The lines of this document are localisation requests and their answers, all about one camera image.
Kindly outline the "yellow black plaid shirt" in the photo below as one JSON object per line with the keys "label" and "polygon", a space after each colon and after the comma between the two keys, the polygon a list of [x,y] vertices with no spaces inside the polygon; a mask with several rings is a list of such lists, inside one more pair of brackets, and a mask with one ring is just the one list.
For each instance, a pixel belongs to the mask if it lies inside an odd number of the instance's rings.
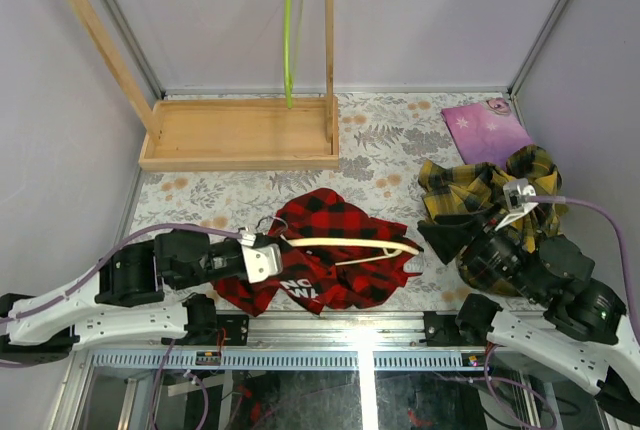
{"label": "yellow black plaid shirt", "polygon": [[[536,145],[513,153],[504,167],[483,162],[444,168],[428,160],[418,177],[425,190],[425,222],[433,224],[441,215],[467,215],[503,203],[503,186],[516,179],[527,180],[542,196],[555,196],[562,186],[551,155]],[[532,253],[543,238],[561,233],[560,217],[567,212],[565,205],[540,204],[532,213],[502,229],[501,234]]]}

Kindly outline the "cream wooden hanger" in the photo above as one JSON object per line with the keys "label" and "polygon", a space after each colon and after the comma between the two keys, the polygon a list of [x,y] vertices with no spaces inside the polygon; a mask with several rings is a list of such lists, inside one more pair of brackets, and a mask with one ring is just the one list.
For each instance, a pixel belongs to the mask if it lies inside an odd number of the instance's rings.
{"label": "cream wooden hanger", "polygon": [[287,239],[280,232],[276,236],[278,243],[284,242],[293,248],[330,247],[330,248],[362,248],[379,250],[380,254],[372,257],[344,260],[335,262],[335,266],[349,266],[375,261],[388,260],[399,257],[401,254],[417,256],[421,250],[404,243],[375,239],[355,239],[341,237],[313,237],[300,239]]}

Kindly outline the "red black plaid shirt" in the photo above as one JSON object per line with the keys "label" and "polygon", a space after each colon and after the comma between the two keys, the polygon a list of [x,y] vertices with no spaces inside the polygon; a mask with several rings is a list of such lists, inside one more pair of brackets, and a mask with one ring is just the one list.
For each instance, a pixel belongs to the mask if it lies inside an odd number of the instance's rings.
{"label": "red black plaid shirt", "polygon": [[[286,226],[271,225],[269,235],[287,239],[341,237],[404,243],[422,251],[406,237],[407,226],[369,216],[329,188],[313,190],[287,202],[276,216]],[[249,284],[237,277],[213,284],[217,294],[251,316],[266,311],[280,290],[303,309],[320,314],[324,309],[366,309],[385,303],[413,274],[404,266],[415,256],[349,266],[335,262],[379,255],[362,248],[295,248],[282,255],[283,271],[264,282]]]}

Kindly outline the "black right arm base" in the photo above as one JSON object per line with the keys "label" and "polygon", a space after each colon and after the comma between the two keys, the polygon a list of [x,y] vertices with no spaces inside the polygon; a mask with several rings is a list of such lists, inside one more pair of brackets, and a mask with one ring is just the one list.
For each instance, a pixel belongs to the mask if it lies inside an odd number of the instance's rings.
{"label": "black right arm base", "polygon": [[492,321],[502,307],[481,294],[469,294],[456,315],[423,313],[424,342],[428,347],[463,347],[487,344]]}

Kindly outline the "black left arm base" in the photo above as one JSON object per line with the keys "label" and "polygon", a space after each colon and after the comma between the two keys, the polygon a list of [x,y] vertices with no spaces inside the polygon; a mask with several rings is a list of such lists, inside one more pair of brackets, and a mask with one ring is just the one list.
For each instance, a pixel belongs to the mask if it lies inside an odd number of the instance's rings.
{"label": "black left arm base", "polygon": [[240,314],[222,314],[217,317],[217,329],[205,335],[199,345],[216,347],[246,346],[249,336],[249,317]]}

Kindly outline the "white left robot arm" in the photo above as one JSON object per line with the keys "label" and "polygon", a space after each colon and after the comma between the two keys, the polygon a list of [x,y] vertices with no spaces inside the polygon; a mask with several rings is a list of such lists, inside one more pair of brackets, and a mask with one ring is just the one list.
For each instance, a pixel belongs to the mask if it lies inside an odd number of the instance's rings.
{"label": "white left robot arm", "polygon": [[212,242],[177,225],[150,240],[126,239],[72,282],[40,296],[1,298],[1,365],[20,369],[103,344],[213,344],[219,321],[204,285],[237,277],[262,283],[280,274],[288,245],[241,230]]}

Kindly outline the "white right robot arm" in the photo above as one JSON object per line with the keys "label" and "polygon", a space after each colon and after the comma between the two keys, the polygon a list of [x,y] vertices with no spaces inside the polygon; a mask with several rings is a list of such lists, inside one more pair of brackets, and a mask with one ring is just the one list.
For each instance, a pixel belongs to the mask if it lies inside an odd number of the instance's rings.
{"label": "white right robot arm", "polygon": [[[638,425],[639,344],[626,305],[593,278],[594,261],[566,237],[547,237],[532,253],[510,239],[507,227],[521,217],[490,209],[419,222],[438,258],[458,259],[478,288],[457,313],[458,337],[515,350],[567,377],[609,415]],[[490,299],[496,283],[542,306],[556,332],[536,329]]]}

